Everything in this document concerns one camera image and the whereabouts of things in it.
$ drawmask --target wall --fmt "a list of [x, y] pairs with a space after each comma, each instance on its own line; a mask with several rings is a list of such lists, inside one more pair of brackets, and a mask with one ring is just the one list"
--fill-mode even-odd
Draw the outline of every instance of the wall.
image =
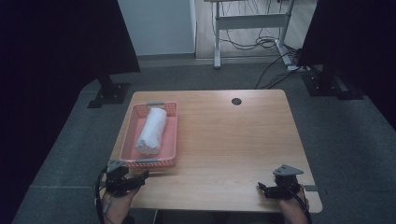
[[119, 0], [136, 55], [195, 52], [193, 0]]

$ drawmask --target table leg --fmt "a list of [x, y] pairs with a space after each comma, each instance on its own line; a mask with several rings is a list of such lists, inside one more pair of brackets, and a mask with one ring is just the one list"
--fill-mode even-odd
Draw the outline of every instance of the table leg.
[[216, 41], [215, 41], [215, 68], [220, 68], [220, 45], [219, 45], [219, 2], [216, 3]]
[[284, 46], [283, 43], [285, 42], [286, 32], [288, 31], [293, 5], [294, 5], [294, 0], [290, 0], [288, 11], [286, 12], [285, 23], [281, 27], [280, 37], [276, 41], [277, 50], [279, 51], [280, 55], [283, 55], [283, 57], [282, 57], [283, 63], [288, 67], [289, 71], [296, 69], [296, 66], [294, 66], [293, 63], [291, 62], [289, 55], [288, 55], [289, 51], [286, 49], [286, 47]]

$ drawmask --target hole in table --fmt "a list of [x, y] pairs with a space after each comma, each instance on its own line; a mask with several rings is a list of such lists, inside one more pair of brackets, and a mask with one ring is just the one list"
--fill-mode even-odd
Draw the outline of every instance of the hole in table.
[[240, 105], [240, 104], [242, 104], [242, 101], [241, 101], [241, 99], [239, 99], [239, 98], [233, 98], [233, 99], [231, 100], [231, 102], [233, 103], [233, 105]]

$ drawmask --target gray carpet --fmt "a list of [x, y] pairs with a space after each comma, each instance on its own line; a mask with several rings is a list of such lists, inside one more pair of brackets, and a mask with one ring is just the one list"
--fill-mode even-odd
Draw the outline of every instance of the gray carpet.
[[[126, 100], [100, 109], [87, 108], [100, 88], [92, 82], [81, 91], [13, 223], [99, 223], [92, 185], [109, 159], [135, 91], [254, 89], [266, 65], [223, 64], [220, 70], [212, 65], [143, 68], [140, 74], [115, 75], [114, 82], [131, 83]], [[260, 86], [285, 72], [284, 65], [276, 63]], [[301, 73], [274, 89], [288, 96], [319, 187], [323, 211], [312, 215], [313, 222], [394, 223], [396, 132], [370, 99], [310, 97]], [[140, 223], [150, 223], [154, 211], [133, 213]]]

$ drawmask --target tripod base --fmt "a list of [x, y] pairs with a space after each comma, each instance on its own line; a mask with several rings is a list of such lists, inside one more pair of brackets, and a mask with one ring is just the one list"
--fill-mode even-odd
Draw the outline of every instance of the tripod base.
[[90, 101], [87, 108], [101, 108], [102, 105], [122, 105], [129, 86], [129, 83], [115, 83], [112, 91], [109, 92], [104, 92], [103, 88], [101, 88], [95, 99]]
[[336, 96], [339, 100], [362, 100], [363, 92], [334, 76], [330, 85], [320, 86], [316, 75], [303, 75], [310, 96]]

